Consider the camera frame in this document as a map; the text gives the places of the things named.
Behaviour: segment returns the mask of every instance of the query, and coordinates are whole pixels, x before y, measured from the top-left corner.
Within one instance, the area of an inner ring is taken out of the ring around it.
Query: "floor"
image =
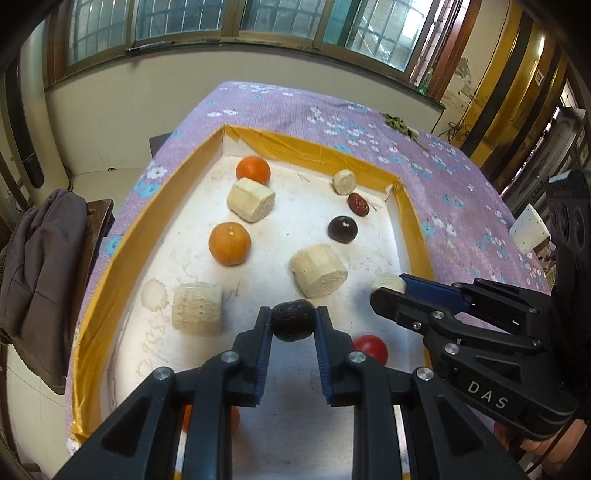
[[[111,198],[113,214],[123,206],[142,169],[85,173],[74,177],[73,190],[87,202]],[[33,374],[13,347],[7,360],[8,408],[12,434],[22,463],[36,463],[52,478],[70,457],[66,448],[64,397]]]

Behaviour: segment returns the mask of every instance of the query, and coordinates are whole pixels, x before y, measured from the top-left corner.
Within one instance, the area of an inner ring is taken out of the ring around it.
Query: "window frame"
[[[435,20],[435,15],[440,4],[439,0],[433,1],[425,18],[421,32],[418,35],[417,43],[413,48],[407,67],[404,71],[401,71],[377,59],[340,45],[341,40],[343,40],[344,37],[348,37],[349,32],[353,28],[356,12],[359,8],[362,8],[367,4],[368,0],[353,0],[349,7],[349,13],[345,24],[343,25],[341,38],[338,42],[339,44],[337,45],[325,43],[323,41],[335,0],[326,0],[324,3],[324,8],[322,9],[314,38],[304,38],[296,35],[285,35],[273,32],[242,30],[241,23],[246,8],[246,1],[247,0],[227,1],[221,29],[219,30],[180,32],[145,38],[143,40],[135,40],[139,0],[128,0],[124,43],[103,50],[69,65],[70,19],[72,18],[74,0],[64,0],[60,7],[50,15],[46,22],[46,54],[44,56],[46,63],[44,66],[46,73],[46,87],[55,85],[63,79],[109,61],[143,53],[139,51],[138,47],[158,43],[159,45],[156,48],[151,48],[147,51],[152,53],[156,51],[166,51],[176,47],[184,46],[199,48],[200,46],[211,46],[215,44],[250,44],[302,51],[376,73],[382,77],[396,80],[417,90],[417,87],[411,84],[411,75],[419,61],[419,57],[429,35],[429,29]]]

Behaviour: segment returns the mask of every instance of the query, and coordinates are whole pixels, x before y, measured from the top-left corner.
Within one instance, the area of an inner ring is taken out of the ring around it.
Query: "window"
[[[246,2],[243,30],[314,38],[324,0],[252,0]]]
[[[135,38],[219,30],[225,0],[139,0]]]
[[[69,65],[123,45],[129,0],[74,0]]]
[[[452,5],[470,1],[64,0],[47,23],[47,79],[126,52],[223,41],[279,44],[417,85]]]
[[[574,96],[573,88],[571,87],[568,80],[564,84],[564,89],[560,94],[560,101],[564,106],[577,108],[577,100]]]
[[[432,3],[432,0],[368,0],[355,18],[347,48],[404,71]]]

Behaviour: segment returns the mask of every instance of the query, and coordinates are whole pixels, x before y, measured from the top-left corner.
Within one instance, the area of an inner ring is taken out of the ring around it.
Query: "dark brown ball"
[[[348,244],[357,236],[357,223],[351,217],[340,215],[330,221],[327,233],[332,240]]]
[[[295,342],[309,337],[316,328],[316,310],[308,300],[280,303],[271,312],[271,332],[279,340]]]

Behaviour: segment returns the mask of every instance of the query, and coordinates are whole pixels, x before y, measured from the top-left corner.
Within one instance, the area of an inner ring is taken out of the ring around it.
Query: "floral tablecloth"
[[[103,243],[79,322],[109,259],[144,205],[176,167],[224,124],[323,144],[398,175],[420,219],[436,281],[471,283],[480,277],[549,293],[536,257],[531,252],[520,255],[508,235],[515,221],[511,212],[459,150],[420,132],[419,141],[429,148],[424,150],[386,126],[379,112],[363,105],[303,90],[227,82],[193,109],[139,178]],[[69,375],[68,425],[71,381]]]

